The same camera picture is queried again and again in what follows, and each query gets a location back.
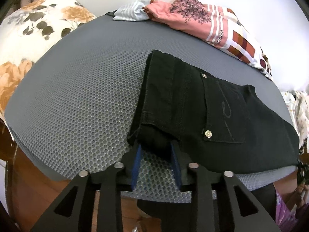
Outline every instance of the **plaid fabric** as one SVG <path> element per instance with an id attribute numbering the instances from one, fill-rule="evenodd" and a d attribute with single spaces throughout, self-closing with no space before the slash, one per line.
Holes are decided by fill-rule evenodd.
<path id="1" fill-rule="evenodd" d="M 196 36 L 272 80 L 271 68 L 260 44 L 229 8 L 202 4 L 198 0 L 175 0 L 172 4 L 151 0 L 143 7 L 149 18 Z"/>

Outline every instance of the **light blue cloth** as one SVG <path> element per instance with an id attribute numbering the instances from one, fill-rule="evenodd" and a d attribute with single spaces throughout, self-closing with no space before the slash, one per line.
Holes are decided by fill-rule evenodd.
<path id="1" fill-rule="evenodd" d="M 115 12 L 114 21 L 143 21 L 148 20 L 149 16 L 142 9 L 144 6 L 150 4 L 150 0 L 136 0 L 121 6 Z"/>

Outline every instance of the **brown floor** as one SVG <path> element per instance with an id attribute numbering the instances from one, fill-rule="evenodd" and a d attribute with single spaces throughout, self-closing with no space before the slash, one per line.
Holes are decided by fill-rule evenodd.
<path id="1" fill-rule="evenodd" d="M 6 193 L 9 213 L 21 230 L 28 232 L 69 181 L 51 181 L 41 173 L 12 142 L 8 130 L 1 122 L 0 159 L 8 161 Z M 92 231 L 96 230 L 98 196 L 97 192 Z M 138 220 L 141 220 L 147 232 L 161 231 L 159 219 L 140 216 L 134 199 L 122 198 L 121 207 L 124 232 L 131 232 Z"/>

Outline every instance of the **floral bedding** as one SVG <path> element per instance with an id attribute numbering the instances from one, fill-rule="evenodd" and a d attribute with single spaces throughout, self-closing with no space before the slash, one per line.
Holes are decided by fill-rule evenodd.
<path id="1" fill-rule="evenodd" d="M 38 0 L 0 25 L 0 118 L 15 88 L 35 62 L 71 31 L 93 20 L 76 0 Z"/>

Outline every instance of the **folded black shorts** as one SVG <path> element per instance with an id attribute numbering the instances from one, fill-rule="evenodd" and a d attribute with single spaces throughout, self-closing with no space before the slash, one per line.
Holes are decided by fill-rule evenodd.
<path id="1" fill-rule="evenodd" d="M 170 141 L 177 140 L 194 162 L 218 173 L 298 163 L 296 131 L 258 99 L 253 86 L 216 78 L 157 50 L 146 61 L 127 139 L 166 160 Z"/>

